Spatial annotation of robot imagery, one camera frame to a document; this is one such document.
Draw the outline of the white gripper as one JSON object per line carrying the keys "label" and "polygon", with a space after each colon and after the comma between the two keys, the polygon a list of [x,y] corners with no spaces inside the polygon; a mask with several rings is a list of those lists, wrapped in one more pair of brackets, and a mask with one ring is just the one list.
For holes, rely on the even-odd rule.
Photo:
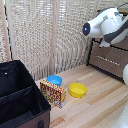
{"label": "white gripper", "polygon": [[107,43],[104,40],[102,40],[99,47],[110,47],[110,43]]}

